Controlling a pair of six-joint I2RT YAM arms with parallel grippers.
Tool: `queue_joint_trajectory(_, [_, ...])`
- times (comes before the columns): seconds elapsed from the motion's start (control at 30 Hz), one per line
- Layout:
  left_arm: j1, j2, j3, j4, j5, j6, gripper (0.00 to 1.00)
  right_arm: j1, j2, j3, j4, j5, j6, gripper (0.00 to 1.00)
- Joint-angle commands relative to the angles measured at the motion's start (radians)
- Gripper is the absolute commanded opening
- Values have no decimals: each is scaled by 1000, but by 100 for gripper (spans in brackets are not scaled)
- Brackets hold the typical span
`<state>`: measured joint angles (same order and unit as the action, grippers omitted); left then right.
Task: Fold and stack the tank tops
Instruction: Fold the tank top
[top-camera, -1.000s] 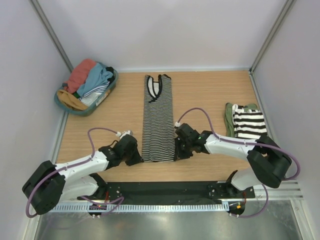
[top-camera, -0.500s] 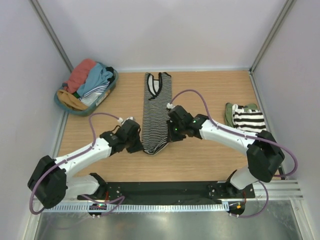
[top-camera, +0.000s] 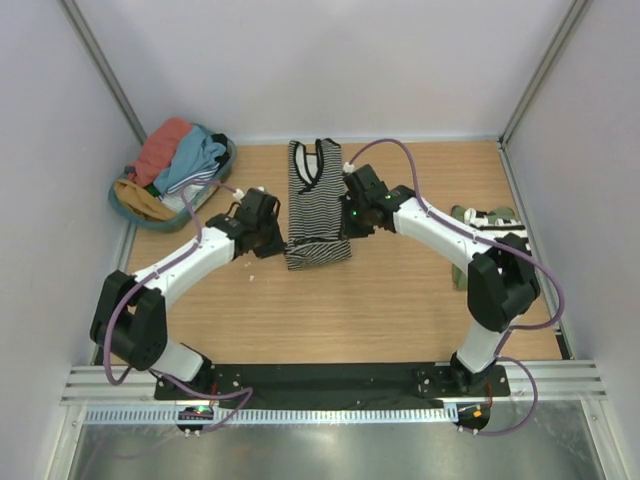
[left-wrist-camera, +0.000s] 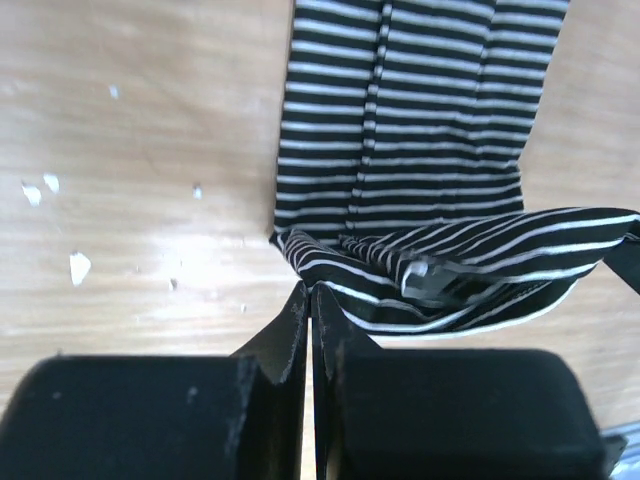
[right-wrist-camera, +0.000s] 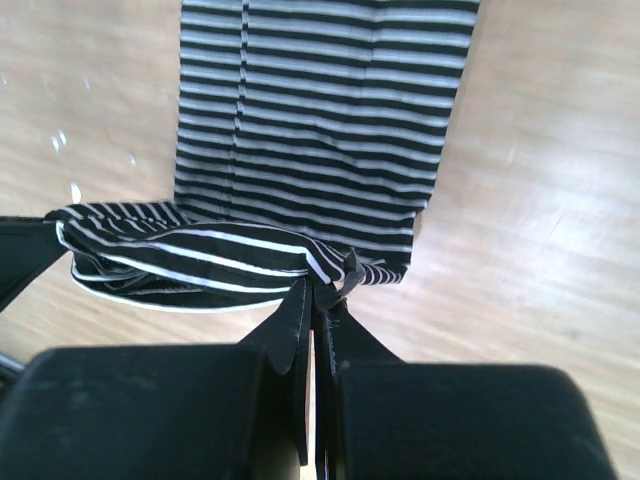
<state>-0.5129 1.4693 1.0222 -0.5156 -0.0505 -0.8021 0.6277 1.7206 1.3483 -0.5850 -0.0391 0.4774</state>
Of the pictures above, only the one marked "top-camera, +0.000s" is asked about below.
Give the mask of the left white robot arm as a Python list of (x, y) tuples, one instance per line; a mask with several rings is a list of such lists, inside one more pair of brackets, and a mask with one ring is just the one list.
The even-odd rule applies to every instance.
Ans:
[(205, 276), (237, 258), (249, 252), (268, 258), (285, 249), (277, 197), (258, 187), (234, 198), (227, 212), (198, 222), (195, 237), (164, 259), (133, 274), (112, 272), (89, 330), (105, 358), (166, 374), (192, 400), (210, 392), (212, 376), (204, 369), (205, 356), (170, 339), (168, 310)]

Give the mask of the thin striped black tank top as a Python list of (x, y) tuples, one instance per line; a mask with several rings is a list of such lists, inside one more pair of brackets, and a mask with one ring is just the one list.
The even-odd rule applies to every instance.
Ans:
[(345, 193), (341, 146), (330, 138), (314, 149), (299, 141), (288, 145), (287, 268), (291, 271), (325, 266), (351, 257), (342, 233)]

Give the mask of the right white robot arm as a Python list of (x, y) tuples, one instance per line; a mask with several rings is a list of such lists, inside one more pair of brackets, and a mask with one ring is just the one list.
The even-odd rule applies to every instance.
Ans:
[(346, 193), (343, 233), (364, 238), (377, 229), (412, 238), (443, 256), (467, 277), (467, 308), (472, 318), (464, 343), (451, 358), (450, 381), (459, 394), (472, 396), (487, 382), (496, 350), (514, 320), (540, 295), (524, 238), (483, 234), (442, 214), (416, 192), (399, 185), (390, 189), (373, 168), (343, 166)]

